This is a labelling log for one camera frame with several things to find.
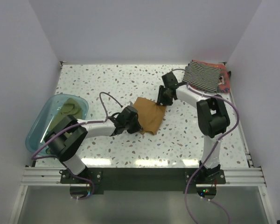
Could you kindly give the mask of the tan ribbed tank top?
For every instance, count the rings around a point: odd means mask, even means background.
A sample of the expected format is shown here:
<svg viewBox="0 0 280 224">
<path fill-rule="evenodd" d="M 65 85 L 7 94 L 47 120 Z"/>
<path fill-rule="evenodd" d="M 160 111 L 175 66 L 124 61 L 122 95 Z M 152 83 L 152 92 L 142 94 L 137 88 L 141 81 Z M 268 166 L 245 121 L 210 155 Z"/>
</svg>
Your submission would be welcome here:
<svg viewBox="0 0 280 224">
<path fill-rule="evenodd" d="M 133 104 L 138 111 L 138 121 L 142 126 L 140 133 L 156 135 L 166 112 L 166 106 L 158 105 L 147 98 L 138 97 Z"/>
</svg>

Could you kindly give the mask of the olive green tank top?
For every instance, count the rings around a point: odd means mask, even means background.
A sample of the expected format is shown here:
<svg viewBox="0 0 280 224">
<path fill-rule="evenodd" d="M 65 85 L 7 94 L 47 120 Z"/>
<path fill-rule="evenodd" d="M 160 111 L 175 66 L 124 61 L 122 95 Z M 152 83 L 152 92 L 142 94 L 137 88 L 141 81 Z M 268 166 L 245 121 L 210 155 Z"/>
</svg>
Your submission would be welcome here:
<svg viewBox="0 0 280 224">
<path fill-rule="evenodd" d="M 76 119 L 82 119 L 82 108 L 73 98 L 69 98 L 52 119 L 48 131 L 51 131 L 64 117 L 72 115 Z"/>
</svg>

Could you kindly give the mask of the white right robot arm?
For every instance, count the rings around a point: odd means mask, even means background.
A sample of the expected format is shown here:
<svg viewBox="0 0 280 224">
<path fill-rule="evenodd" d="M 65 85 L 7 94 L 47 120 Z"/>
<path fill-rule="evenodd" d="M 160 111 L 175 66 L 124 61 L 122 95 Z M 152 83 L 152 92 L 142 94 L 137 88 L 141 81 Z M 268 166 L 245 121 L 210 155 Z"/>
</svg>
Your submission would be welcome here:
<svg viewBox="0 0 280 224">
<path fill-rule="evenodd" d="M 191 92 L 185 84 L 180 84 L 173 72 L 162 77 L 163 85 L 159 86 L 157 104 L 170 106 L 175 100 L 181 100 L 196 108 L 198 127 L 203 138 L 203 155 L 199 169 L 193 177 L 195 182 L 210 183 L 219 173 L 221 143 L 218 137 L 226 132 L 230 118 L 221 96 L 207 98 L 202 93 Z"/>
</svg>

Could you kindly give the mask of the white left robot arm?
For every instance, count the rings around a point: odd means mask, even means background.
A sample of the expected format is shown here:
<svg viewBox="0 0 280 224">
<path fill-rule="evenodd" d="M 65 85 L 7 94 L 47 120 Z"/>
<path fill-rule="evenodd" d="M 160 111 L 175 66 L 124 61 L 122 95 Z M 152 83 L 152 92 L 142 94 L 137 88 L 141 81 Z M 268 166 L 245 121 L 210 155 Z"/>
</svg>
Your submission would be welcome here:
<svg viewBox="0 0 280 224">
<path fill-rule="evenodd" d="M 83 183 L 90 178 L 87 166 L 77 155 L 77 150 L 87 138 L 116 136 L 142 130 L 137 110 L 128 105 L 121 112 L 107 117 L 106 121 L 79 120 L 72 115 L 64 117 L 44 138 L 46 146 L 70 172 L 71 178 Z"/>
</svg>

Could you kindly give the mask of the striped folded tank top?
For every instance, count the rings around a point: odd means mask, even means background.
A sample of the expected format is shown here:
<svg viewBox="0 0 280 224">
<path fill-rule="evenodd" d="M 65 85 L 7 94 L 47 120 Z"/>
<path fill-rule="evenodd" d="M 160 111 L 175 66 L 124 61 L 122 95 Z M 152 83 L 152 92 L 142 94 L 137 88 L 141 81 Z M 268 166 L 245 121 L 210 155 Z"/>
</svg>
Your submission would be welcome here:
<svg viewBox="0 0 280 224">
<path fill-rule="evenodd" d="M 207 92 L 217 92 L 221 69 L 192 60 L 186 67 L 182 78 L 184 83 Z"/>
</svg>

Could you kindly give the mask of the red patterned folded tank top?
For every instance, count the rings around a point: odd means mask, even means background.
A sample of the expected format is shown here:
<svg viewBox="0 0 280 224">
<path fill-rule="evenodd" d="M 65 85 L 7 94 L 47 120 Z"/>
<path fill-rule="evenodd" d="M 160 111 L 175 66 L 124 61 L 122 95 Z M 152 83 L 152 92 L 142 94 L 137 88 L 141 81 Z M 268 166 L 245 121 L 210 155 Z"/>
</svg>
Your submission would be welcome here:
<svg viewBox="0 0 280 224">
<path fill-rule="evenodd" d="M 219 86 L 217 93 L 230 93 L 231 85 L 230 85 L 230 76 L 231 72 L 227 70 L 226 66 L 223 63 L 207 63 L 203 61 L 197 61 L 207 65 L 211 65 L 213 67 L 218 67 L 221 69 L 220 79 L 219 79 Z"/>
</svg>

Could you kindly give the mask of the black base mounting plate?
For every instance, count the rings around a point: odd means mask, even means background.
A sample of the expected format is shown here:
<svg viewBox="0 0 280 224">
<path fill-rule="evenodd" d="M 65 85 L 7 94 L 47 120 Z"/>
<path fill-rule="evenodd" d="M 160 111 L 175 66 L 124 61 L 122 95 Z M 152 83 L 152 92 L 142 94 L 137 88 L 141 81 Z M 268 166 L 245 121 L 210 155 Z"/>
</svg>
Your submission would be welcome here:
<svg viewBox="0 0 280 224">
<path fill-rule="evenodd" d="M 105 191 L 185 191 L 195 168 L 87 168 L 78 177 L 60 170 L 60 183 L 85 196 Z"/>
</svg>

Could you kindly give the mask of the translucent blue plastic bin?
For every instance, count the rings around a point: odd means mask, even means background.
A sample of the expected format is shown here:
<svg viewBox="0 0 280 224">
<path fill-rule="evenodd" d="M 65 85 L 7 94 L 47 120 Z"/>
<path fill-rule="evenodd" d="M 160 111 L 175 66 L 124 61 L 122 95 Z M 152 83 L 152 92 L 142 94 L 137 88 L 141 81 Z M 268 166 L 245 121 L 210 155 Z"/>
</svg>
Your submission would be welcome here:
<svg viewBox="0 0 280 224">
<path fill-rule="evenodd" d="M 73 98 L 80 104 L 83 113 L 82 119 L 86 118 L 89 105 L 85 99 L 70 94 L 57 94 L 52 96 L 45 103 L 26 137 L 25 144 L 28 151 L 34 153 L 44 144 L 44 137 L 50 132 L 48 128 L 52 119 L 69 98 Z"/>
</svg>

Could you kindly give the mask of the aluminium frame rail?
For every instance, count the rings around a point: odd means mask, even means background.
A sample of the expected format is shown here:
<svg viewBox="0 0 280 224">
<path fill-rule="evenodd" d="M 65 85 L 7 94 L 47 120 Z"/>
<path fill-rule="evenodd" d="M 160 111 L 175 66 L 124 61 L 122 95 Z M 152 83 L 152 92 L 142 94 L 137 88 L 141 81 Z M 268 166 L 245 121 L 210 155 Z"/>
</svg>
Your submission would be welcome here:
<svg viewBox="0 0 280 224">
<path fill-rule="evenodd" d="M 61 167 L 27 167 L 21 178 L 25 186 L 60 185 Z M 227 186 L 266 186 L 261 168 L 225 168 Z"/>
</svg>

